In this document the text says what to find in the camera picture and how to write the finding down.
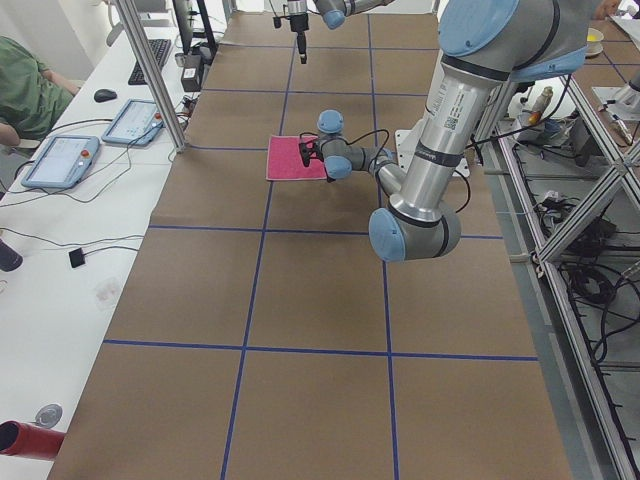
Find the pink and grey towel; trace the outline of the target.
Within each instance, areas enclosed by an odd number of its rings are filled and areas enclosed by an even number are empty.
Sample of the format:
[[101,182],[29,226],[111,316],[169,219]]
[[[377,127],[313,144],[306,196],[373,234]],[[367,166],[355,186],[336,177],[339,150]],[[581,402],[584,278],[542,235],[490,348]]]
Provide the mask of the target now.
[[312,159],[305,167],[296,136],[272,135],[267,151],[266,179],[269,181],[325,180],[320,160]]

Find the black power box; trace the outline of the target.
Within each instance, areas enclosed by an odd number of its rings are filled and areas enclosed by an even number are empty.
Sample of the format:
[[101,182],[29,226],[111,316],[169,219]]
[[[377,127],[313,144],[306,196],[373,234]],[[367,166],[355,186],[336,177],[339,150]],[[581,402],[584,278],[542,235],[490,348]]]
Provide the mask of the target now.
[[187,93],[201,90],[203,62],[200,55],[185,55],[181,73],[181,84]]

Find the far teach pendant tablet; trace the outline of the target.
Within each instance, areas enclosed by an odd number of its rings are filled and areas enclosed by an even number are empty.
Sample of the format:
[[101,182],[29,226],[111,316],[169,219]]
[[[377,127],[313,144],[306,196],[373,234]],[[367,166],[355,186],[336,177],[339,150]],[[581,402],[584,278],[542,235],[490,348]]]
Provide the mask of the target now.
[[146,146],[164,126],[159,110],[152,100],[129,99],[101,136],[113,145]]

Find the teach pendant tablet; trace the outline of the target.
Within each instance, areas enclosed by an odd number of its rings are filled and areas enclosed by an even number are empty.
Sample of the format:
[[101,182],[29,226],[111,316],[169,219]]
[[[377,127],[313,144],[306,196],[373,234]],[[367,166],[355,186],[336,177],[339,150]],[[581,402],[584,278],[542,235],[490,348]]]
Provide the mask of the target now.
[[88,172],[99,150],[98,137],[56,135],[36,156],[21,185],[44,189],[73,187]]
[[164,126],[159,110],[152,100],[129,99],[101,136],[113,145],[146,146]]

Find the brown paper table cover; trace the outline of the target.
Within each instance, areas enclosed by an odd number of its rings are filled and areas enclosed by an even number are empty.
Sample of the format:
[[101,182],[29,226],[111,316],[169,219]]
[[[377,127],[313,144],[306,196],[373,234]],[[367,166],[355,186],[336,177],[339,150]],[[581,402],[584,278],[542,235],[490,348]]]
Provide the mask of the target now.
[[275,134],[336,109],[373,146],[412,126],[437,56],[431,15],[236,14],[171,167],[54,479],[568,479],[569,462],[488,181],[446,199],[445,257],[386,264],[383,196],[270,182]]

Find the black computer mouse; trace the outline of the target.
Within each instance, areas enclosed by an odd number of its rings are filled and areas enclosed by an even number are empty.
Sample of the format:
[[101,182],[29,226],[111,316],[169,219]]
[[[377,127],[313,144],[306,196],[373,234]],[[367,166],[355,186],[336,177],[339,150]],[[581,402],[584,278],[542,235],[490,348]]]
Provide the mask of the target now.
[[118,97],[118,94],[111,89],[98,89],[94,92],[93,98],[96,103],[104,103],[111,100],[115,100]]

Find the near teach pendant tablet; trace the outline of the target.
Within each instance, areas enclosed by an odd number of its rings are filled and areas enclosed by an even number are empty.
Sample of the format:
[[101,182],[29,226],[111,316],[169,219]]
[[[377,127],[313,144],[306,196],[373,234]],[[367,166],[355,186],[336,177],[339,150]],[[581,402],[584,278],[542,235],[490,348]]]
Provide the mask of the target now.
[[21,185],[44,189],[73,187],[88,172],[99,150],[98,137],[56,135],[36,156]]

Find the small black square pad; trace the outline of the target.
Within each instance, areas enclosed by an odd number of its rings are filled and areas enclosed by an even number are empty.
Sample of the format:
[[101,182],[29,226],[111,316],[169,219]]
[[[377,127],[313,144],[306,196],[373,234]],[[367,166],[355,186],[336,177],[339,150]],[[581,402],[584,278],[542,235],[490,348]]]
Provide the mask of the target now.
[[81,247],[71,250],[68,253],[68,256],[69,256],[70,266],[72,269],[78,268],[86,264],[87,254]]

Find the person in green shirt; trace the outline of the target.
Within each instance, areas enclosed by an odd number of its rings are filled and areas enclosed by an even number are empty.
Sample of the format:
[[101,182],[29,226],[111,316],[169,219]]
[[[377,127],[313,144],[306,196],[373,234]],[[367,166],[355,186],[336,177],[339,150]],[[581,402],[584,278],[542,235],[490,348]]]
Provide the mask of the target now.
[[80,86],[55,72],[15,40],[1,37],[1,144],[40,141],[56,125]]

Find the round silver desk grommet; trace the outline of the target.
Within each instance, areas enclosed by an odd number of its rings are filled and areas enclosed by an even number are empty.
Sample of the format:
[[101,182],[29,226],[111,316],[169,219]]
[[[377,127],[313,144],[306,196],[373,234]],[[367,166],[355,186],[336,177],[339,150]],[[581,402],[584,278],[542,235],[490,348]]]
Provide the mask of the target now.
[[52,429],[63,416],[63,407],[58,403],[50,403],[41,407],[35,415],[34,424],[41,428]]

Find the red cylinder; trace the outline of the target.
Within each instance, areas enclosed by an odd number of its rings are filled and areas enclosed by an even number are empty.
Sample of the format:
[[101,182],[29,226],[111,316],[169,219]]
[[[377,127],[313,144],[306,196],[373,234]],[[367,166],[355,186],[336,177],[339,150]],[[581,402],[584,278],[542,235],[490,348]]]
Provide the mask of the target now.
[[65,433],[30,423],[6,421],[1,424],[1,454],[36,460],[54,460]]

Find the aluminium frame post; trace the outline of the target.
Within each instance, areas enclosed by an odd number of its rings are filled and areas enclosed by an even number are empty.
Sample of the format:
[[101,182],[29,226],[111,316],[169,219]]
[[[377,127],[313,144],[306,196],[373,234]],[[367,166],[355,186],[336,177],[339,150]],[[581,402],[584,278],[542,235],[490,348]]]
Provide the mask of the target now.
[[161,69],[155,60],[135,4],[131,0],[115,0],[115,6],[135,58],[141,66],[147,85],[161,114],[165,129],[172,140],[174,150],[176,153],[182,153],[186,147],[184,131],[177,118],[174,104],[171,101]]

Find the aluminium frame rack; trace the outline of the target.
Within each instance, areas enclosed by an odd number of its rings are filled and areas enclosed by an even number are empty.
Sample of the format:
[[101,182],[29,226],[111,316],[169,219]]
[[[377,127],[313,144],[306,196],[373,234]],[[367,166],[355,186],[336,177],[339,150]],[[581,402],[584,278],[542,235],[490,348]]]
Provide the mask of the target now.
[[550,134],[516,123],[543,83],[506,83],[477,130],[517,274],[549,320],[543,354],[578,479],[639,475],[639,127],[622,136],[610,118],[634,72],[599,61],[551,79]]

